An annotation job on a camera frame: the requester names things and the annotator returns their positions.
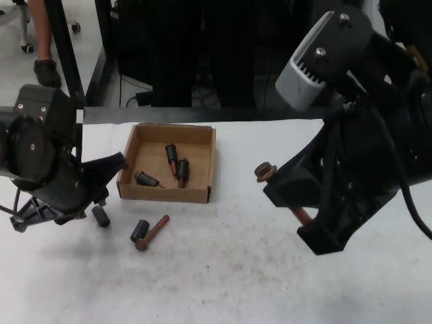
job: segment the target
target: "table surface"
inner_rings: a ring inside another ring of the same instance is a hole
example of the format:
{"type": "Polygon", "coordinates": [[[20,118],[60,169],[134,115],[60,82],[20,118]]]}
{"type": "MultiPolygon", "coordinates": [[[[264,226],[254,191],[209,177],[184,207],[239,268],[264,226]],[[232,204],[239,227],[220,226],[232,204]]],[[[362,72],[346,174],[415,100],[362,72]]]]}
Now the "table surface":
{"type": "MultiPolygon", "coordinates": [[[[397,195],[344,252],[315,256],[287,209],[274,207],[253,171],[281,166],[321,121],[214,123],[211,202],[120,200],[115,182],[101,229],[82,221],[17,233],[0,218],[2,323],[428,323],[432,242],[397,195]],[[139,219],[171,221],[138,252],[139,219]]],[[[123,151],[132,124],[84,127],[84,160],[123,151]]],[[[432,182],[412,189],[430,223],[432,182]]],[[[1,203],[15,188],[0,179],[1,203]]]]}

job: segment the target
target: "cardboard box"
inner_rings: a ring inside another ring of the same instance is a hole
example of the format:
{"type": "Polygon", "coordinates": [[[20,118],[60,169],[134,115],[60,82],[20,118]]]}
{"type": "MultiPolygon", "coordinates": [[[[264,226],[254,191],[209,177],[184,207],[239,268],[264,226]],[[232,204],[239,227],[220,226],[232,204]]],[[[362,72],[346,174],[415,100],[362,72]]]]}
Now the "cardboard box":
{"type": "Polygon", "coordinates": [[[132,128],[124,156],[129,168],[120,171],[117,188],[122,199],[208,203],[215,166],[216,130],[206,126],[138,124],[132,128]],[[189,180],[178,189],[165,146],[177,146],[178,159],[189,160],[189,180]],[[134,175],[143,171],[165,189],[140,186],[134,175]]]}

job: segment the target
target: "person's leg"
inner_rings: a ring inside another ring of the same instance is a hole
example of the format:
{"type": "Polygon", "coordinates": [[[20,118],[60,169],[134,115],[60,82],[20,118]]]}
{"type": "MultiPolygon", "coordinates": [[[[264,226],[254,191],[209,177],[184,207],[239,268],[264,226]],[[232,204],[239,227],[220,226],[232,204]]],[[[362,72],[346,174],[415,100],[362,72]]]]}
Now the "person's leg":
{"type": "Polygon", "coordinates": [[[211,71],[222,107],[255,107],[255,0],[204,0],[211,71]]]}
{"type": "Polygon", "coordinates": [[[57,72],[57,64],[52,60],[51,55],[51,26],[45,2],[44,0],[29,0],[28,7],[38,39],[38,59],[34,62],[34,72],[43,86],[60,88],[61,78],[57,72]]]}
{"type": "Polygon", "coordinates": [[[145,10],[151,39],[152,106],[190,107],[199,2],[147,0],[145,10]]]}

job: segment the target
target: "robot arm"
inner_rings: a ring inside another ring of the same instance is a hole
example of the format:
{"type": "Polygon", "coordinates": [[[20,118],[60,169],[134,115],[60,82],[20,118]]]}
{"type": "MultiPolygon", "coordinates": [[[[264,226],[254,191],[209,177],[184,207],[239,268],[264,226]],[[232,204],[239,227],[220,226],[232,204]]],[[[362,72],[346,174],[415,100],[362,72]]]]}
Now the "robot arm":
{"type": "Polygon", "coordinates": [[[45,221],[62,225],[83,218],[91,202],[104,204],[106,185],[126,167],[121,153],[81,162],[82,128],[76,123],[76,109],[60,90],[27,85],[13,111],[0,113],[0,175],[32,195],[12,213],[19,232],[45,221]],[[77,156],[72,154],[75,147],[77,156]]]}
{"type": "Polygon", "coordinates": [[[432,179],[432,88],[407,52],[343,6],[306,36],[276,87],[297,110],[309,109],[324,88],[332,93],[316,138],[279,170],[269,163],[256,170],[271,201],[302,222],[298,234],[315,254],[342,251],[399,189],[432,239],[409,191],[432,179]]]}

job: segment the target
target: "shoe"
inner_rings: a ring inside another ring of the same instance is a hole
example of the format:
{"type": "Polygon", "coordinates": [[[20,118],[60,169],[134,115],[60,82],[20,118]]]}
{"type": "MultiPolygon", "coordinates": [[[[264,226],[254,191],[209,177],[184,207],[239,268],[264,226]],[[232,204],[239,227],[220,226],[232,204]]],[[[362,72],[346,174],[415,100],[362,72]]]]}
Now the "shoe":
{"type": "Polygon", "coordinates": [[[36,73],[41,85],[61,88],[61,77],[57,72],[57,64],[52,59],[36,60],[34,73],[36,73]]]}

